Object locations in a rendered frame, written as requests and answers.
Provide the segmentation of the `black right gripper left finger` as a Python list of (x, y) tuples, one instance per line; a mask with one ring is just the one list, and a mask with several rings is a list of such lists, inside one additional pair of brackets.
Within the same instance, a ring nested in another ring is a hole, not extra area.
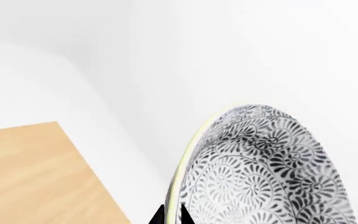
[(151, 220), (149, 221), (149, 224), (165, 224), (165, 207), (164, 205), (160, 205)]

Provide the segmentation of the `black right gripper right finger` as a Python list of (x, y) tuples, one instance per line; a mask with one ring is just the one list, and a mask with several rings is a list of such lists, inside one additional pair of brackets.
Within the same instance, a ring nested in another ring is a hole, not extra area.
[(194, 221), (184, 204), (181, 205), (181, 224), (194, 224)]

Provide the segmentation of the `black white patterned bowl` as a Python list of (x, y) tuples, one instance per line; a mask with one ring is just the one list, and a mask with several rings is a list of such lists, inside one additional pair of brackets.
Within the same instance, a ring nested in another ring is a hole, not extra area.
[(172, 177), (164, 224), (357, 224), (320, 143), (271, 106), (239, 105), (192, 137)]

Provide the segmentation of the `light wooden cabinet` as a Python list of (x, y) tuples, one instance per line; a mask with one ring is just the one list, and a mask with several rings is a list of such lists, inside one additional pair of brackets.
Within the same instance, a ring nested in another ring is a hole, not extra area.
[(0, 129), (0, 224), (131, 224), (57, 122)]

